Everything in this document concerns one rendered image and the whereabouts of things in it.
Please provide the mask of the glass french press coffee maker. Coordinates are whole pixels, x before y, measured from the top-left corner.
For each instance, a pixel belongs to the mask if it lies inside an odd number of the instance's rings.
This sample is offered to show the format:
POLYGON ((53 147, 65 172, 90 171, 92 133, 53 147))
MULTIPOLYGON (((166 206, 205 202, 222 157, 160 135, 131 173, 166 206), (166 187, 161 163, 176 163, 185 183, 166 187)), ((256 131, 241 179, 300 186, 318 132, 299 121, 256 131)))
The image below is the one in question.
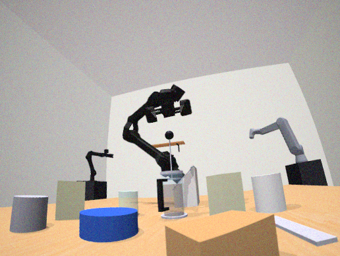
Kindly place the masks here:
MULTIPOLYGON (((170 162, 171 143, 174 134, 172 131, 165 133, 165 138, 169 140, 170 162)), ((157 210, 163 212, 162 219, 182 219, 188 216, 185 213, 183 171, 177 170, 160 172, 161 179, 157 179, 157 210)))

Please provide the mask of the white flat bar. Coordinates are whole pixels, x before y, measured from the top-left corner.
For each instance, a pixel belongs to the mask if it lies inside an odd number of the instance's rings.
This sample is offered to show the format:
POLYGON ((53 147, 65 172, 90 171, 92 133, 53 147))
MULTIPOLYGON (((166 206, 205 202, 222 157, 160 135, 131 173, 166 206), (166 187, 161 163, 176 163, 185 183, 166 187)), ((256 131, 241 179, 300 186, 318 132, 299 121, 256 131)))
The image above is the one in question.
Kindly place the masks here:
POLYGON ((277 228, 282 229, 317 247, 338 242, 337 236, 312 229, 279 216, 275 216, 275 225, 277 228))

